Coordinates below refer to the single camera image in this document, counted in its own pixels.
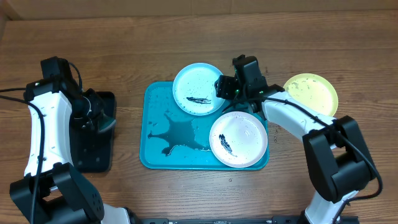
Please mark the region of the light blue plate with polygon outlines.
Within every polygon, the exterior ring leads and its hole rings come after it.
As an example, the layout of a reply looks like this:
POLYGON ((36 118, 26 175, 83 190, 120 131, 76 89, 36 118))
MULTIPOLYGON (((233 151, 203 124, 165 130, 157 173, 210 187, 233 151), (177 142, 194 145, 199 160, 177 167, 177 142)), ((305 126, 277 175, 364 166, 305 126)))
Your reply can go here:
POLYGON ((222 72, 208 63, 193 63, 178 72, 172 85, 176 104, 186 113, 205 116, 220 109, 225 100, 216 96, 215 83, 222 72))

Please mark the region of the yellow-green plate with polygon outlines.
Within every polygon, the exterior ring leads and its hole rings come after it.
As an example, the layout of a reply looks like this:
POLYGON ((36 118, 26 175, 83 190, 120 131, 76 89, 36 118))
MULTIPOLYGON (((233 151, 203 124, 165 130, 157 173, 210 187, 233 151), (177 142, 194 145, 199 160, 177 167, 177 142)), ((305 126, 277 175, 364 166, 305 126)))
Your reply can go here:
POLYGON ((293 99, 310 109, 334 116, 338 109, 338 95, 333 85, 313 73, 301 73, 288 79, 283 88, 293 99))

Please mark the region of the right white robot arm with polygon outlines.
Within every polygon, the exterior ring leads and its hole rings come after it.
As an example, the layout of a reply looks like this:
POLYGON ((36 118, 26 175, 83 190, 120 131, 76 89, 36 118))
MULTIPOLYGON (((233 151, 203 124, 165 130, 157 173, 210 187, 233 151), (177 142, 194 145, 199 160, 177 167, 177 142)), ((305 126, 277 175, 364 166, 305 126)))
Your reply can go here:
POLYGON ((308 173, 315 188, 300 215, 275 215, 268 223, 359 223, 342 214, 346 206, 381 194, 383 183, 358 123, 336 119, 294 100, 279 85, 268 85, 255 56, 233 59, 235 74, 215 81, 218 98, 230 106, 248 103, 264 120, 278 124, 302 140, 308 173))

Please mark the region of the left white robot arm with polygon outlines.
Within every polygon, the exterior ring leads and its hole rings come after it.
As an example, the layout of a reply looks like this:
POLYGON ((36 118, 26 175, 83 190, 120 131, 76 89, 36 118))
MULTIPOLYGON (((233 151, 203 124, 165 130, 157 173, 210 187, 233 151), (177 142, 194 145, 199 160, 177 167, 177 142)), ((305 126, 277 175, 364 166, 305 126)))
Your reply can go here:
POLYGON ((23 88, 32 131, 28 164, 10 185, 12 201, 30 223, 139 223, 129 208, 103 202, 87 172, 107 172, 113 156, 116 99, 84 89, 71 62, 51 57, 43 77, 23 88))

